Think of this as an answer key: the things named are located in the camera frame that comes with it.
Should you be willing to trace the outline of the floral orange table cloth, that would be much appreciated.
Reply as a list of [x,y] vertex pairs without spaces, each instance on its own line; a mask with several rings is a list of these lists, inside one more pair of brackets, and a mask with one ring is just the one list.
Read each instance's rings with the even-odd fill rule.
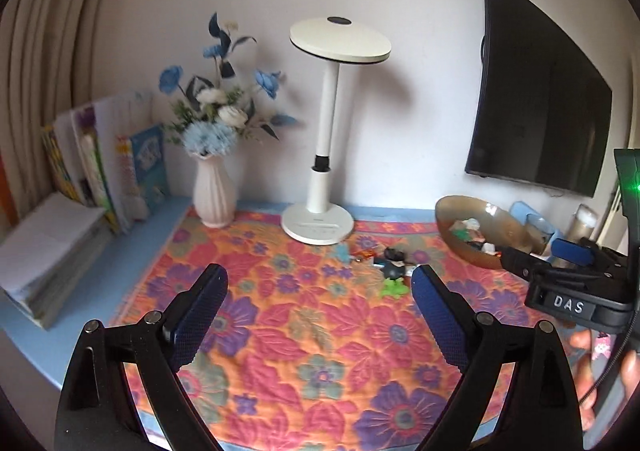
[[[524,304],[523,281],[454,255],[433,223],[360,221],[345,243],[352,255],[404,251],[503,323],[539,320]],[[241,212],[221,230],[189,212],[116,322],[166,308],[218,263],[229,275],[227,297],[179,379],[224,449],[412,450],[459,371],[439,352],[410,294],[381,297],[380,270],[342,265],[332,251],[292,240],[268,212]]]

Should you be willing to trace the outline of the pink ribbed vase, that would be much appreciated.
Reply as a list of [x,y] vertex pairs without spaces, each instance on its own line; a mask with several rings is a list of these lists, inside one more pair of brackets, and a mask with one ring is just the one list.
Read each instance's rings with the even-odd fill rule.
[[238,197],[224,159],[217,155],[193,158],[196,160],[193,205],[198,217],[207,228],[228,226],[234,218]]

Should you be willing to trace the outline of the clear glass jar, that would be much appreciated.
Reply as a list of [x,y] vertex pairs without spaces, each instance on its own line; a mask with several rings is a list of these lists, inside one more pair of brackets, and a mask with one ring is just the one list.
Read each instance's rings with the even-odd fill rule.
[[560,235],[551,245],[555,267],[570,268],[573,263],[562,259],[567,243],[577,244],[583,237],[589,239],[597,226],[598,214],[585,204],[580,204],[572,217],[566,233]]

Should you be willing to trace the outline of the beige curtain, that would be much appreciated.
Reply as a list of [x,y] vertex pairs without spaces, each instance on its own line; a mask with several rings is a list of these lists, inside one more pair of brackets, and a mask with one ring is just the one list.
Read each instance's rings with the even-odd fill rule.
[[1,167],[23,219],[52,190],[41,131],[91,98],[100,0],[8,0],[1,11]]

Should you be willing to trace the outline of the white desk lamp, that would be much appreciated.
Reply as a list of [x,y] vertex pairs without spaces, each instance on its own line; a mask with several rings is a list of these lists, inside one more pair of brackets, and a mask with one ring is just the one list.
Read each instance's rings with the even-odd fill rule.
[[373,28],[344,16],[308,18],[290,28],[291,44],[324,62],[322,93],[314,163],[305,203],[292,204],[281,216],[281,227],[291,239],[312,246],[343,242],[355,226],[350,212],[330,202],[331,148],[340,68],[385,62],[392,44]]

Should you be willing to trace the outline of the toys inside bowl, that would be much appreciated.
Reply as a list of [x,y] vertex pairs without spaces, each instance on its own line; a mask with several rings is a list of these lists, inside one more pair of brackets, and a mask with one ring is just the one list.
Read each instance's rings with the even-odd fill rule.
[[456,220],[449,231],[472,249],[491,256],[499,255],[496,245],[487,241],[485,235],[480,231],[480,222],[475,218]]

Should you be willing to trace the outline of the blue white artificial flowers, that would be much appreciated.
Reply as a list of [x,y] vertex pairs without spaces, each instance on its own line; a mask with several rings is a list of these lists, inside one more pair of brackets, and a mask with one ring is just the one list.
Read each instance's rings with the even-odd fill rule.
[[214,43],[203,50],[203,58],[213,62],[212,76],[185,78],[180,65],[168,66],[158,76],[158,90],[172,99],[174,118],[164,125],[167,140],[198,157],[226,156],[259,131],[277,140],[278,130],[295,126],[297,119],[271,108],[262,111],[258,99],[277,99],[282,74],[255,70],[250,84],[238,84],[232,54],[257,39],[240,36],[235,23],[223,23],[216,14],[207,30]]

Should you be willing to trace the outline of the green translucent toy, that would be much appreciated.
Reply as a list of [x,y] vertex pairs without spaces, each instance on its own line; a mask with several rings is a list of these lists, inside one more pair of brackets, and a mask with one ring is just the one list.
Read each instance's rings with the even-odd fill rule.
[[403,279],[385,279],[380,292],[381,297],[400,299],[410,293],[410,287]]

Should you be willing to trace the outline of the amber ribbed glass bowl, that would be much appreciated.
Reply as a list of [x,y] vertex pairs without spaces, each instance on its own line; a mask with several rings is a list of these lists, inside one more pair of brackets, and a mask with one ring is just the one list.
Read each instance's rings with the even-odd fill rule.
[[506,247],[525,254],[533,239],[525,227],[500,207],[476,197],[448,195],[435,205],[440,237],[471,265],[501,270],[500,255]]

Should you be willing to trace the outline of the red orange small box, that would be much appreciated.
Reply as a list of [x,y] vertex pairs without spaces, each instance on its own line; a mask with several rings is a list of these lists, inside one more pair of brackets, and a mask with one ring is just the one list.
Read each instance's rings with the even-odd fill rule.
[[360,252],[351,255],[352,261],[355,263],[371,263],[371,265],[382,265],[385,259],[383,256],[378,255],[376,252]]

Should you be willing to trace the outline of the light blue crystal toy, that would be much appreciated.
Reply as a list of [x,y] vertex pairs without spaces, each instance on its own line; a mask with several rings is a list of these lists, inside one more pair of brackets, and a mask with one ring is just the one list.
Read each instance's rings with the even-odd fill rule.
[[349,265],[352,261],[352,254],[347,243],[338,243],[333,246],[332,256],[342,265]]

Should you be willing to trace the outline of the black spiky hair piece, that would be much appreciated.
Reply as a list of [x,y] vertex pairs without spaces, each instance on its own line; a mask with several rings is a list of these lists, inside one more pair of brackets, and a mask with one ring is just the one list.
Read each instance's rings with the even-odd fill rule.
[[384,258],[388,261],[400,261],[403,263],[406,260],[406,254],[400,249],[394,249],[393,247],[386,247],[383,252]]

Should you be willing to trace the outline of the black wall television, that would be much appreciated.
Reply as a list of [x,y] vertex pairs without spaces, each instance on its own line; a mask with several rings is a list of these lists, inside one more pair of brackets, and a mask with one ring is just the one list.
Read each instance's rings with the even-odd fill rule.
[[530,0],[484,1],[466,172],[593,196],[610,132],[610,86]]

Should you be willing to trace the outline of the upright books row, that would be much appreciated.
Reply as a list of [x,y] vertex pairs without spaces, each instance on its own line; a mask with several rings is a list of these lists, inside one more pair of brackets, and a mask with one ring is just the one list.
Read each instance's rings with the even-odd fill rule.
[[148,90],[64,112],[41,136],[55,188],[103,209],[116,233],[148,219],[170,195],[164,130],[153,118]]

